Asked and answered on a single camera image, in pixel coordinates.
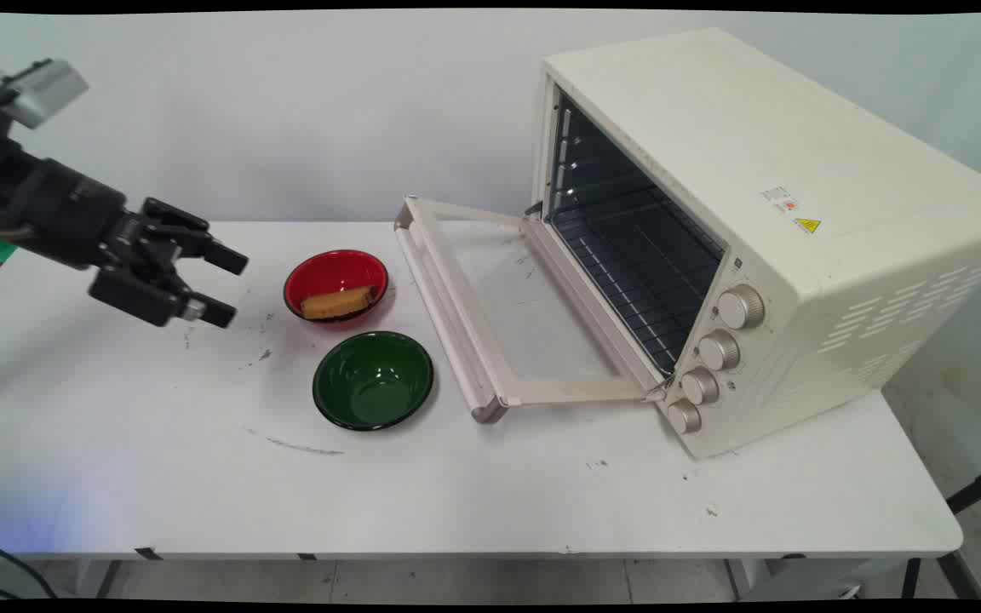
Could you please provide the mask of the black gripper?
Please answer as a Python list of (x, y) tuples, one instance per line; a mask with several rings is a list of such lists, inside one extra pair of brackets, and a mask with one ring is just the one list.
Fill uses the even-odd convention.
[(226, 247), (209, 222), (158, 198), (145, 198), (139, 212), (126, 213), (120, 191), (54, 159), (38, 159), (11, 139), (0, 140), (1, 240), (86, 269), (104, 261), (99, 247), (114, 226), (117, 257), (164, 275), (103, 266), (89, 296), (158, 327), (175, 318), (218, 329), (232, 323), (236, 307), (199, 294), (173, 272), (179, 259), (201, 259), (234, 275), (248, 266), (249, 257)]

